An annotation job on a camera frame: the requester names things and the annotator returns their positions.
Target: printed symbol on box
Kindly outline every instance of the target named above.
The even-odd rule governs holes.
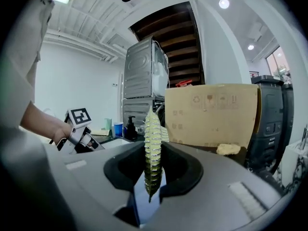
[[[236,95],[230,94],[229,106],[230,106],[231,109],[237,109],[238,108],[237,96]]]
[[[205,109],[215,109],[216,108],[216,96],[213,94],[207,94],[205,95]]]
[[[201,95],[194,94],[192,96],[192,108],[195,108],[195,109],[201,109],[202,108]]]
[[[218,108],[221,110],[228,108],[228,96],[224,93],[218,96]]]
[[[85,108],[72,110],[72,115],[76,125],[91,121],[90,116]]]

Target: white shirt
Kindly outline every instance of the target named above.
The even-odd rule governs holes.
[[[53,0],[30,0],[7,38],[0,63],[0,126],[18,127],[34,102],[39,51],[53,6]]]

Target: window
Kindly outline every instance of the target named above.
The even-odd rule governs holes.
[[[282,48],[279,47],[266,58],[269,65],[270,74],[277,77],[289,76],[290,68],[285,58]]]

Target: white sleeve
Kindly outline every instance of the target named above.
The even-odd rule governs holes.
[[[0,125],[17,128],[34,91],[8,58],[0,63],[0,92]]]

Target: person's hand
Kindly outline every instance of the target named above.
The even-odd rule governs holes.
[[[56,132],[54,133],[52,140],[57,145],[61,139],[64,139],[64,138],[68,139],[69,136],[71,135],[71,132],[72,132],[71,125],[67,123],[63,123],[62,126],[58,128]]]

